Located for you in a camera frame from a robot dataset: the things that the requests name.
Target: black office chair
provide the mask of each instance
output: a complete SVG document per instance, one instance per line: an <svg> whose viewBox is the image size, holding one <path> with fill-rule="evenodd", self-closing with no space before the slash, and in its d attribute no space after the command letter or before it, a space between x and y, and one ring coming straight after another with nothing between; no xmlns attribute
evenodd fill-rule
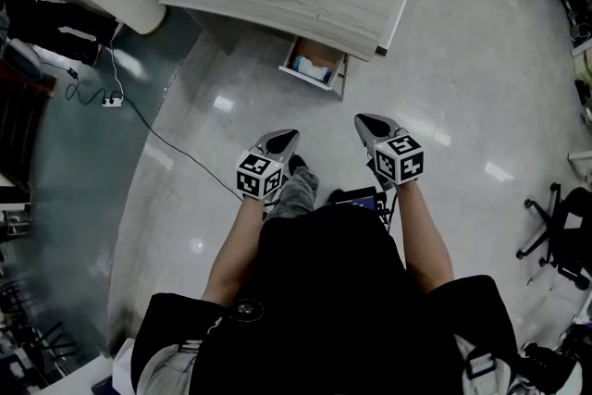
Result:
<svg viewBox="0 0 592 395"><path fill-rule="evenodd" d="M528 249L519 250L516 258L522 260L544 241L549 241L547 257L538 261L540 266L551 264L579 290L587 290L590 280L581 272L584 269L592 275L592 192L586 188L575 188L562 200L561 185L558 183L551 185L551 192L555 192L551 216L536 201L524 201L526 208L535 207L547 228ZM580 228L564 228L569 214L582 217Z"/></svg>

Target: power strip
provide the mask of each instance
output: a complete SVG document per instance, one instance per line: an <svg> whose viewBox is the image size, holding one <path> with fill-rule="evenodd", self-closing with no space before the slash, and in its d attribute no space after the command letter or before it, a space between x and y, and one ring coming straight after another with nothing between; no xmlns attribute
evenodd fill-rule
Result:
<svg viewBox="0 0 592 395"><path fill-rule="evenodd" d="M105 108L121 107L122 103L123 97L111 97L110 99L103 99L103 107Z"/></svg>

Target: seated person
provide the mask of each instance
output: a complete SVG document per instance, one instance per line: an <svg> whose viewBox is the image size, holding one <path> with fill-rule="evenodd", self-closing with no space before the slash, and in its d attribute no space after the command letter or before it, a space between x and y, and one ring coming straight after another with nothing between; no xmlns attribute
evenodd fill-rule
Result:
<svg viewBox="0 0 592 395"><path fill-rule="evenodd" d="M37 0L0 0L10 20L8 37L18 38L59 55L93 65L99 55L100 44L109 45L117 29L114 19L104 17L79 6ZM60 27L88 33L96 41L87 40Z"/></svg>
<svg viewBox="0 0 592 395"><path fill-rule="evenodd" d="M403 266L375 212L314 210L318 179L298 155L290 174L265 220L244 197L201 300L153 296L131 357L138 394L462 394L455 335L511 363L495 282L454 279L415 181L397 189Z"/></svg>

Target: gray tiled floor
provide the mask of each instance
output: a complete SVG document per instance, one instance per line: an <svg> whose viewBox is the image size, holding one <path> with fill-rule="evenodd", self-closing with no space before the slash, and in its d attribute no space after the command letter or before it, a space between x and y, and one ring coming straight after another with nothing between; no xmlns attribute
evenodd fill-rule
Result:
<svg viewBox="0 0 592 395"><path fill-rule="evenodd" d="M153 35L141 37L126 28L114 41L118 77L148 120L156 116L199 31L182 9L171 9ZM39 52L43 61L77 70L84 100L102 87L108 94L118 91L106 48L93 68ZM16 241L10 252L16 268L27 271L40 329L62 321L84 363L105 346L117 228L148 129L129 105L105 109L100 97L88 106L68 102L66 88L74 80L61 69L47 70L58 82L35 149L33 236Z"/></svg>
<svg viewBox="0 0 592 395"><path fill-rule="evenodd" d="M397 119L426 149L421 187L456 276L496 279L519 341L557 337L582 293L550 268L539 272L538 255L514 258L540 227L524 198L545 203L552 181L578 185L566 155L592 146L557 0L409 0L388 55L354 62L344 103L277 70L285 40L248 31L230 57L205 54L205 45L194 47L156 120L168 139L232 183L242 149L297 128L321 202L336 187L375 184L354 115ZM152 139L129 197L110 313L117 322L123 311L137 329L154 292L201 296L239 203ZM398 222L391 234L401 244Z"/></svg>

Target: drawer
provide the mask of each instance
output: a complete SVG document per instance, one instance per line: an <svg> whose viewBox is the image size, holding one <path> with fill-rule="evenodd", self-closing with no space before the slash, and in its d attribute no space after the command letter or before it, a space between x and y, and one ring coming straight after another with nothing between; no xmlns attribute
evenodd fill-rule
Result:
<svg viewBox="0 0 592 395"><path fill-rule="evenodd" d="M331 68L331 77L327 84L291 68L296 56L300 55L312 61L315 66ZM300 80L310 82L318 88L331 91L333 89L333 82L338 76L339 67L343 62L344 55L345 54L340 50L331 48L326 44L314 42L313 40L308 40L302 37L295 37L283 66L278 68Z"/></svg>

